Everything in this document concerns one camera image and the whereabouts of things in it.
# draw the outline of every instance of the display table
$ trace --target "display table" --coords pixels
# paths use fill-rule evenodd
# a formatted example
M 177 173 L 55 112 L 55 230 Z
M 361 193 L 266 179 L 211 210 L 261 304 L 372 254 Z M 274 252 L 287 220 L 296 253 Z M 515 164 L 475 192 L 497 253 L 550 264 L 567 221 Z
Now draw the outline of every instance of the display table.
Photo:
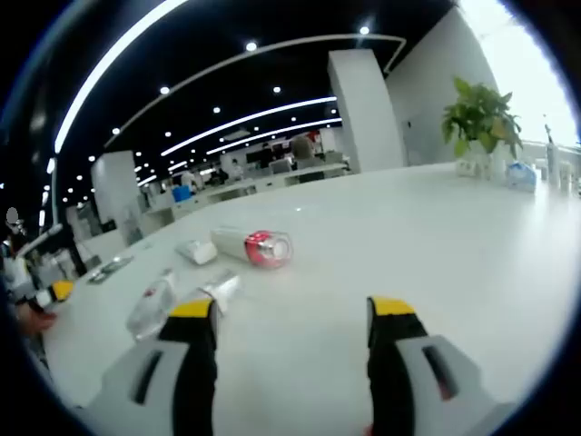
M 293 260 L 194 267 L 174 252 L 220 224 L 288 232 Z M 361 434 L 370 294 L 412 304 L 480 366 L 493 397 L 518 401 L 576 309 L 579 241 L 578 198 L 458 178 L 448 164 L 301 184 L 191 213 L 121 253 L 133 262 L 103 284 L 80 279 L 44 336 L 46 357 L 58 390 L 85 405 L 132 347 L 125 322 L 161 270 L 174 268 L 187 292 L 231 268 L 243 289 L 218 340 L 217 435 Z

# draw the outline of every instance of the hand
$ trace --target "hand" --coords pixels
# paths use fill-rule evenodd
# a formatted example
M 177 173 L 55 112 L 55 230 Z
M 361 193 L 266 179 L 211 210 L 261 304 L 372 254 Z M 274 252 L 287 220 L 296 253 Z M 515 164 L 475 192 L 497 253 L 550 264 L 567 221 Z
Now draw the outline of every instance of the hand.
M 50 329 L 56 321 L 55 313 L 36 312 L 27 302 L 16 306 L 16 313 L 22 332 L 28 336 L 34 336 Z

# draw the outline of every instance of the led strip light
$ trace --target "led strip light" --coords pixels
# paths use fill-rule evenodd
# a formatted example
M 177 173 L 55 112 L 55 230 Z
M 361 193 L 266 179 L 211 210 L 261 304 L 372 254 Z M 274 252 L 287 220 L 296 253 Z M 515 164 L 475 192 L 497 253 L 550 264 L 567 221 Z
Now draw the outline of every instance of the led strip light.
M 330 123 L 340 123 L 341 121 L 343 121 L 342 118 L 330 118 L 329 120 L 321 120 L 321 121 L 315 121 L 313 123 L 305 123 L 305 124 L 300 124 L 300 125 L 293 125 L 291 127 L 285 127 L 284 129 L 273 130 L 271 132 L 267 132 L 266 134 L 257 134 L 256 136 L 253 136 L 252 138 L 242 139 L 240 141 L 236 141 L 235 143 L 231 143 L 231 144 L 228 144 L 228 145 L 224 145 L 222 147 L 214 148 L 213 150 L 210 150 L 209 152 L 206 152 L 206 154 L 218 153 L 218 152 L 221 152 L 222 150 L 226 150 L 228 148 L 235 147 L 236 145 L 240 145 L 240 144 L 244 144 L 244 143 L 249 143 L 250 141 L 254 141 L 255 139 L 261 139 L 261 138 L 264 138 L 266 136 L 271 136 L 273 134 L 283 134 L 285 132 L 290 132 L 292 130 L 304 129 L 306 127 L 312 127 L 314 125 L 330 124 Z
M 171 148 L 168 148 L 167 150 L 162 152 L 162 156 L 167 156 L 168 154 L 173 153 L 176 150 L 179 150 L 180 148 L 185 147 L 186 145 L 194 143 L 194 142 L 196 142 L 202 138 L 205 138 L 206 136 L 209 136 L 211 134 L 215 134 L 215 133 L 220 132 L 222 130 L 233 127 L 236 124 L 246 123 L 247 121 L 255 120 L 256 118 L 260 118 L 262 116 L 276 114 L 276 113 L 282 112 L 282 111 L 289 111 L 290 109 L 296 109 L 298 107 L 309 106 L 311 104 L 328 103 L 328 102 L 336 102 L 336 101 L 337 101 L 337 97 L 315 98 L 314 100 L 306 100 L 304 102 L 286 104 L 284 106 L 279 106 L 279 107 L 275 107 L 272 109 L 268 109 L 266 111 L 258 112 L 256 114 L 244 116 L 242 118 L 239 118 L 238 120 L 230 121 L 229 123 L 219 125 L 218 127 L 214 127 L 213 129 L 210 129 L 207 132 L 204 132 L 202 134 L 196 134 L 195 136 L 192 136 L 190 139 L 187 139 L 187 140 L 185 140 L 177 145 L 174 145 Z

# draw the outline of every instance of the blue container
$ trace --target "blue container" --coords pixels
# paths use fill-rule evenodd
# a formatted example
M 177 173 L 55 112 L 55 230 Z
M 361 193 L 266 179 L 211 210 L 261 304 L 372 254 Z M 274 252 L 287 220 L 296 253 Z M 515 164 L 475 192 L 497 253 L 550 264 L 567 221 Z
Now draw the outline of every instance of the blue container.
M 182 202 L 192 197 L 192 193 L 190 193 L 190 188 L 188 186 L 178 186 L 173 188 L 172 194 L 173 200 L 175 200 L 176 203 Z

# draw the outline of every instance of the white pillar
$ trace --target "white pillar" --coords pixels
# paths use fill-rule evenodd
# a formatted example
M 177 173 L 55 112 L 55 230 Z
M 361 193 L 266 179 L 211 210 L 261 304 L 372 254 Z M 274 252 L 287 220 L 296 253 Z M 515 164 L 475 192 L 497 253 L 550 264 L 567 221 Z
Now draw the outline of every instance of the white pillar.
M 373 51 L 330 52 L 329 76 L 343 118 L 343 152 L 353 171 L 405 166 L 401 133 Z
M 128 227 L 128 223 L 139 220 L 141 215 L 138 203 L 141 194 L 134 169 L 131 151 L 105 153 L 91 168 L 99 220 L 101 223 L 114 220 L 127 243 L 132 242 L 128 239 L 128 233 L 135 230 L 132 225 Z

